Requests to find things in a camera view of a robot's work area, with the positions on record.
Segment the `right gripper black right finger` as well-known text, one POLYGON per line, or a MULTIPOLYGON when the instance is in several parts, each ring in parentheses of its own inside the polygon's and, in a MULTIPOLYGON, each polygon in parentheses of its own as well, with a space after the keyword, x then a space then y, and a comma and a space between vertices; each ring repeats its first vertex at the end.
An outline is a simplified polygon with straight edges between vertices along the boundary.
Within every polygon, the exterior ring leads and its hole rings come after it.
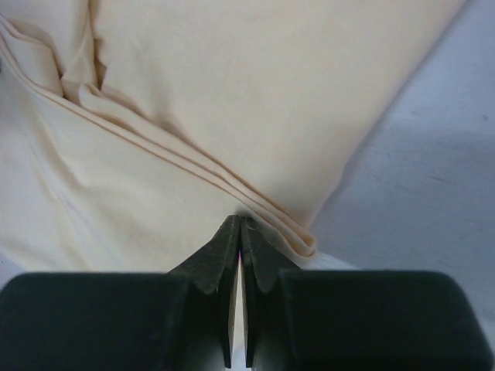
POLYGON ((301 270, 266 238, 255 219, 243 217, 241 222, 243 260, 251 265, 254 281, 259 291, 265 294, 271 291, 278 280, 280 271, 301 270))

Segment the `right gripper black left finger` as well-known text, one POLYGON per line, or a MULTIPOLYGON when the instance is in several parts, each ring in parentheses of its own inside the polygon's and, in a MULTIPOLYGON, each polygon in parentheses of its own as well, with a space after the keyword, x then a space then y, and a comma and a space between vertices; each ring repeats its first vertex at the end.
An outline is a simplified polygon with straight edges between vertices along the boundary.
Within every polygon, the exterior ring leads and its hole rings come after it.
POLYGON ((231 295, 237 273, 241 218, 228 216, 210 241, 169 274, 189 278, 204 294, 231 295))

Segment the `cream yellow t-shirt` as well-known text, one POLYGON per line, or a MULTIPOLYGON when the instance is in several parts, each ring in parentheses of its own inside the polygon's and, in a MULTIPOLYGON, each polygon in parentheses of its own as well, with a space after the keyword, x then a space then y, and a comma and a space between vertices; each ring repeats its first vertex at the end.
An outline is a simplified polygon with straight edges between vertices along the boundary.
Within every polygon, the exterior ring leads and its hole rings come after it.
POLYGON ((304 264, 460 1, 3 1, 1 252, 168 271, 253 216, 304 264))

